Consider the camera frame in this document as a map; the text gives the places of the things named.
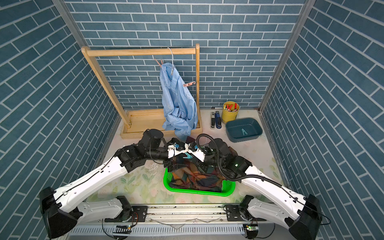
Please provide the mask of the light blue long-sleeve shirt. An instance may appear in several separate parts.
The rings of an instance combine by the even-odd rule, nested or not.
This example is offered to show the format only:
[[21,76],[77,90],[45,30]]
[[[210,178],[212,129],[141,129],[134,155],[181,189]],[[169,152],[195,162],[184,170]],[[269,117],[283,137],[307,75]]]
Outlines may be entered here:
[[177,138],[186,141],[197,128],[197,103],[176,67],[171,63],[161,66],[160,82],[163,90],[162,104],[166,131],[174,131]]

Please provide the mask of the plaid long-sleeve shirt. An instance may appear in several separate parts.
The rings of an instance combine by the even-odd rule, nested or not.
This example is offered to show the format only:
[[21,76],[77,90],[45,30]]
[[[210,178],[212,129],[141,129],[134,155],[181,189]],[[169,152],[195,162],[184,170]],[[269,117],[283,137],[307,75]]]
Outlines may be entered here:
[[[221,139],[215,139],[216,143],[209,142],[208,144],[200,144],[198,147],[206,156],[216,156]],[[195,139],[187,138],[187,144],[198,143]],[[182,146],[185,143],[177,138],[172,138],[168,145],[177,144],[176,147]],[[218,166],[210,168],[208,171],[203,171],[199,167],[199,162],[196,157],[192,159],[184,159],[185,154],[179,154],[175,157],[180,157],[183,160],[183,168],[175,172],[165,174],[165,187],[172,192],[181,193],[197,193],[203,195],[225,196],[233,192],[234,185],[227,181],[219,172]]]

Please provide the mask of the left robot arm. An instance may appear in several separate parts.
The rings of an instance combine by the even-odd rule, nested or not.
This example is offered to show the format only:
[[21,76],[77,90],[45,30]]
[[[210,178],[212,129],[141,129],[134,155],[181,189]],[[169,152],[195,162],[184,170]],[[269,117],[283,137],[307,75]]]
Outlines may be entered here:
[[118,149],[106,163],[83,177],[57,189],[46,187],[41,190],[40,210],[48,237],[58,238],[72,230],[79,219],[86,216],[78,205],[109,182],[143,166],[147,160],[167,161],[188,149],[186,143],[176,138],[165,143],[163,148],[161,143],[165,143],[161,131],[146,130],[137,144]]

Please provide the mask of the white wire hanger blue shirt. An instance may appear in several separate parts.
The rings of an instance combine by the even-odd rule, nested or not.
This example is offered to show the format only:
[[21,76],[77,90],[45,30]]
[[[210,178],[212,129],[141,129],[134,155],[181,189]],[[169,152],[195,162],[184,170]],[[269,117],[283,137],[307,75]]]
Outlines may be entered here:
[[173,54],[173,51],[172,51],[172,49],[170,48],[170,47],[167,47],[167,49],[170,51],[170,53],[171,53],[171,56],[172,56],[172,69],[171,69],[171,75],[173,75],[173,73],[174,73],[174,69],[175,69],[175,65],[174,65],[174,54]]

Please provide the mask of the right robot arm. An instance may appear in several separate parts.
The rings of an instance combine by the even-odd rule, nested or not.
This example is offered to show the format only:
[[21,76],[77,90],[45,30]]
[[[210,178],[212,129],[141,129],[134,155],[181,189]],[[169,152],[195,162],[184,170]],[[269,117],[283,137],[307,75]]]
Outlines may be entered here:
[[307,197],[296,193],[263,174],[250,161],[233,156],[230,150],[219,147],[217,140],[208,134],[196,138],[197,148],[205,158],[212,157],[215,167],[229,181],[240,182],[264,195],[268,203],[260,203],[245,197],[246,214],[261,218],[288,229],[297,240],[314,240],[318,236],[323,219],[320,200],[310,194]]

